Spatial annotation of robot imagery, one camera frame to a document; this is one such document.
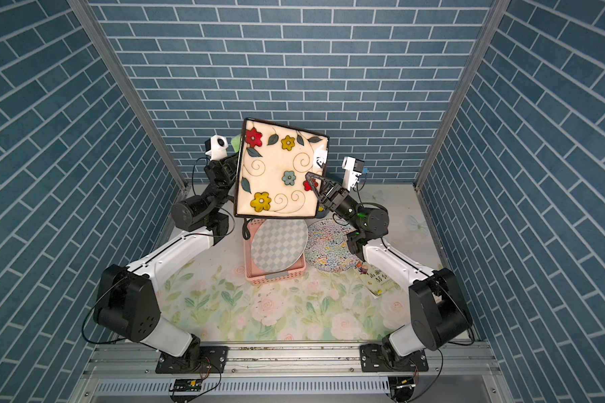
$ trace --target yellow flower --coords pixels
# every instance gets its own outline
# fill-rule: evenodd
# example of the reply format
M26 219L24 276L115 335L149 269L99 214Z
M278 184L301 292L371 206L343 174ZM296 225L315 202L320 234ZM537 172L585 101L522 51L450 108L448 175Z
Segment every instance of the yellow flower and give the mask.
M271 198L269 197L269 193L266 191L264 193L256 193L255 198L251 200L250 205L251 207L255 208L257 213L259 213L263 210L268 210L271 208L269 203L271 203Z
M289 136L283 138L282 140L280 140L280 142L282 143L282 149L286 149L287 151L291 151L293 146L296 145L295 139Z

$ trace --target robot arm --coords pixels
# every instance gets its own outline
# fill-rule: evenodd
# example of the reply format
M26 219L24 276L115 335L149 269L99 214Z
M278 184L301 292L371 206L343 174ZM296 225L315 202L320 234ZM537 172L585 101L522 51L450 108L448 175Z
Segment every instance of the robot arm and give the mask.
M349 165L362 168L362 161L360 164L356 161ZM350 170L345 173L344 183L353 186L348 175L352 176ZM387 243L384 236L388 234L390 220L384 206L357 203L349 196L349 188L307 173L308 181L315 179L321 182L313 190L323 207L355 228L347 234L350 252L384 271L401 287L408 287L411 323L384 338L388 361L394 365L414 351L436 350L471 326L466 302L451 270L423 266ZM441 300L436 302L434 295Z
M211 140L219 148L226 144ZM237 160L237 154L226 157L226 151L217 149L204 169L210 180L204 192L171 208L175 225L183 231L126 267L110 266L99 282L93 319L133 342L179 357L183 373L199 365L199 339L161 315L155 293L185 263L226 236L229 217L219 210L232 199L228 192L235 183Z
M162 357L177 357L171 373L191 373L200 365L199 338L163 318L155 292L186 262L216 245L228 232L229 217L219 210L232 200L228 192L235 182L238 155L226 157L226 146L226 140L217 136L206 143L206 148L212 150L211 161L204 169L210 184L201 195L171 208L175 225L183 231L126 267L110 266L98 286L94 320L131 341L161 350ZM355 228L347 234L350 252L408 287L412 323L383 340L384 351L394 366L414 351L436 350L465 331L472 321L452 272L432 270L389 245L384 239L389 222L386 208L357 203L349 196L349 188L363 171L363 161L347 161L346 167L347 188L314 173L308 173L307 180L320 180L320 188L312 189L321 205ZM442 296L441 302L435 302L433 295Z

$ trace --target black cable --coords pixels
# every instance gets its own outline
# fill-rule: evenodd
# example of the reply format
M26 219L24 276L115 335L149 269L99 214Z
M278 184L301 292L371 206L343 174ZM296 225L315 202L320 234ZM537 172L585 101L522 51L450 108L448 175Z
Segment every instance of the black cable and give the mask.
M372 202L365 202L365 203L357 203L354 206L354 209L356 210L356 213L359 212L359 207L364 206L364 205L371 205L371 206L375 206L377 208L380 208L381 210L383 210L384 212L388 212L388 209L385 208L383 205L380 205L379 203L372 203Z
M220 210L223 210L224 212L226 212L226 215L228 215L229 219L231 221L233 221L233 227L231 228L230 231L228 231L226 234L224 235L211 235L208 233L187 233L184 235L184 237L191 237L194 235L202 235L204 237L212 237L212 238L217 238L217 237L226 237L227 235L231 235L231 233L234 231L235 229L235 220L233 218L233 216L231 215L231 213L229 213L225 208L220 207ZM178 241L180 241L182 238L177 238L175 239L175 242L171 243L170 245L166 245L166 247L162 248L161 250L159 250L156 254L154 254L152 257L150 257L148 260L145 261L145 264L147 264L148 262L152 261L152 259L154 259L155 257L159 256L163 251L165 251L166 249L170 248L171 246L173 246L175 243L177 243ZM95 342L92 340L89 340L87 335L85 334L85 325L88 323L89 320L89 314L92 313L92 311L94 311L98 305L98 303L105 298L105 296L110 293L115 287L119 286L124 280L129 279L128 274L130 273L134 273L135 271L141 269L144 265L140 265L138 268L131 270L131 271L127 271L126 275L121 278L121 280L117 281L112 287L108 288L105 293L103 293L103 295L101 295L96 302L94 302L94 305L89 309L88 314L85 315L85 318L83 319L83 325L81 326L81 337L83 338L83 340L85 340L87 343L90 344L113 344L116 343L118 341L123 341L126 340L126 337L119 337L118 339L115 340L110 340L110 341L103 341L103 342Z
M218 386L220 386L220 383L222 383L222 371L220 371L220 369L217 366L215 366L215 364L213 364L212 362L210 362L210 365L213 368L215 368L217 370L218 374L220 375L219 379L217 380L217 384L215 386L213 386L211 389L209 389L209 390L207 390L207 391L205 391L203 393L200 393L199 395L195 396L193 399L188 399L187 397L185 397L184 398L184 403L192 402L194 399L197 399L200 396L204 396L208 392L214 391L214 390L217 389ZM175 388L173 388L171 392L172 392L172 396L171 396L170 400L172 400L172 398L175 397Z
M251 238L251 232L249 231L249 222L253 221L253 219L244 219L244 223L242 224L242 238L244 240L249 240Z
M444 354L441 352L440 349L437 349L437 351L439 351L439 354L441 355L441 365L439 366L439 371L437 372L437 375L435 376L435 379L433 379L432 382L430 383L430 385L428 385L426 387L426 389L424 389L423 391L421 391L420 394L418 394L417 396L413 397L412 399L406 401L406 403L413 402L413 401L419 399L420 397L422 397L424 395L424 393L426 393L428 391L428 389L430 389L435 384L435 382L437 382L437 379L439 379L439 375L441 375L441 370L444 367Z
M365 173L365 176L363 177L363 185L361 185L361 188L359 189L359 184L356 183L356 195L359 197L359 203L361 202L361 190L363 190L363 188L365 187L365 182L368 180L368 173Z
M414 264L408 262L406 259L404 259L403 257L399 256L398 254L394 253L394 250L388 249L388 246L385 244L385 241L383 240L383 237L381 237L380 239L381 239L381 243L385 247L386 251L388 251L389 253L395 255L396 257L398 257L399 259L401 259L403 262L405 262L407 265L409 265L412 268L414 268L415 270L419 271L424 276L430 277L428 274L426 274L426 272L424 272L423 270L421 270L420 268L418 268ZM468 324L468 328L467 329L472 329L472 326L468 323L468 317L464 314L464 311L460 309L459 305L457 305L457 302L455 302L455 300L450 296L450 294L448 293L448 291L446 291L446 289L444 289L444 287L441 286L441 284L439 284L439 281L435 281L435 284L439 288L441 288L441 291L450 299L450 301L453 303L453 305L455 305L455 308L457 308L457 310L462 315L462 317L464 318L464 320L466 320L466 323ZM456 344L458 346L472 346L473 343L475 343L475 337L471 338L471 341L470 341L469 344L457 343L457 342L447 342L447 343Z
M195 166L201 159L205 159L208 164L208 157L199 157L195 160L195 163L193 164L193 172L190 174L190 188L193 189L193 194L195 194Z
M137 271L141 266L139 266L138 268L136 268L133 271L130 271L129 273L134 273L135 271ZM89 309L88 314L85 315L85 318L83 319L83 325L81 326L81 337L83 338L83 340L85 340L87 343L90 344L113 344L116 343L118 341L122 341L125 340L125 337L119 337L118 339L115 340L110 340L110 341L103 341L103 342L95 342L95 341L91 341L88 339L87 335L85 334L85 325L88 323L88 319L89 319L89 314L92 313L92 311L97 307L98 303L100 302L100 300L102 300L110 291L112 291L114 289L114 287L118 286L119 284L121 284L124 280L128 279L128 275L126 274L125 277L121 278L121 280L117 281L116 283L114 283L114 285L110 288L108 288L107 291L105 291L105 293L103 293L103 295L101 295L96 302L94 302L94 305Z
M335 222L336 224L342 225L342 226L344 226L344 227L350 224L350 223L349 223L349 222L347 222L347 221L345 222L345 224L341 224L340 222L336 221L336 213L334 213L334 214L332 214L332 215L331 215L331 219L332 219L332 220L334 220L334 222Z

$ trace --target red flower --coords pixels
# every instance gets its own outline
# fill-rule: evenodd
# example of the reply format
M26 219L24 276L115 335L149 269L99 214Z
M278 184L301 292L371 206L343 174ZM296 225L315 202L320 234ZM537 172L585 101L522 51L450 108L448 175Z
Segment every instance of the red flower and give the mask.
M262 133L259 133L255 128L250 129L246 133L246 142L249 143L249 147L260 147L262 146Z
M318 187L318 184L316 183L315 179L312 179L312 181L314 182L314 186ZM309 191L312 189L312 185L308 181L305 181L302 184L305 186L305 190Z

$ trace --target blue brick wallpaper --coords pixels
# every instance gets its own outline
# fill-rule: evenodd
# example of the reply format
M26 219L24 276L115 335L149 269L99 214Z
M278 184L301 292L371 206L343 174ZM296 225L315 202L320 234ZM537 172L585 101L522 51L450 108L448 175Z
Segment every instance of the blue brick wallpaper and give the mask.
M516 401L605 402L605 1L511 1L423 193Z
M491 0L90 4L185 177L260 117L328 134L330 172L352 155L412 182Z
M176 192L65 0L0 1L0 402L68 399L101 271L152 249Z

